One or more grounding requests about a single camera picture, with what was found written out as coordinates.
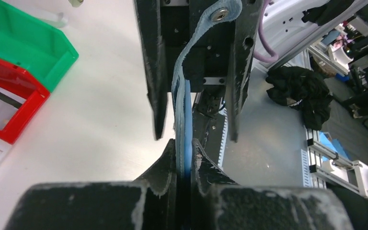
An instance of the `black clothing pile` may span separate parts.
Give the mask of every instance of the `black clothing pile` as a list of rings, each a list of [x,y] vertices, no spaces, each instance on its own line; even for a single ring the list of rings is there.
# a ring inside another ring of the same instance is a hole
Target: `black clothing pile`
[[[280,67],[268,73],[269,97],[279,105],[302,112],[306,128],[321,130],[330,117],[332,96],[323,76],[301,67]]]

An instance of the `red plastic bin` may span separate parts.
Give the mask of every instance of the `red plastic bin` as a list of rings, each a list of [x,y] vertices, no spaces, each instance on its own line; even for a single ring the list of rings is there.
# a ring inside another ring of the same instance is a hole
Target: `red plastic bin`
[[[26,101],[0,130],[0,139],[13,144],[50,92],[27,70],[0,59],[0,87]]]

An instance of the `pink cable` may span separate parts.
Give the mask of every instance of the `pink cable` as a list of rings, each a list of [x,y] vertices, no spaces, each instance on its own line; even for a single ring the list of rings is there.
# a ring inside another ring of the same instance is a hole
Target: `pink cable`
[[[260,16],[259,29],[258,29],[260,41],[262,42],[264,49],[270,54],[270,57],[265,57],[258,52],[254,52],[253,54],[254,58],[256,58],[259,61],[265,62],[265,63],[273,63],[278,60],[278,54],[274,50],[271,49],[271,47],[269,46],[263,34],[263,17],[264,17],[266,8],[271,1],[272,0],[264,0],[263,2],[263,9],[262,9],[262,14]]]

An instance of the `floor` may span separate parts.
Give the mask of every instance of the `floor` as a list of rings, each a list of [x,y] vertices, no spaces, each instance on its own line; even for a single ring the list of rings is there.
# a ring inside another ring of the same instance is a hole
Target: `floor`
[[[328,88],[341,99],[353,96],[344,83],[336,79],[326,79]],[[331,118],[323,125],[323,131],[338,139],[351,160],[361,160],[368,165],[368,131],[361,119],[353,119],[337,102],[331,103]]]
[[[241,185],[302,186],[306,129],[298,111],[270,100],[266,76],[256,68],[251,73],[239,141],[227,141],[223,171]]]

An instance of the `metal grommet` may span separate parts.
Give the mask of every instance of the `metal grommet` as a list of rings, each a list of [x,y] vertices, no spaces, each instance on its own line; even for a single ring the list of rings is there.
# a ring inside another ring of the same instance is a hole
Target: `metal grommet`
[[[215,11],[212,16],[211,16],[211,20],[213,22],[219,22],[221,21],[222,19],[224,19],[227,15],[229,14],[229,11],[227,8],[221,8],[217,11]]]

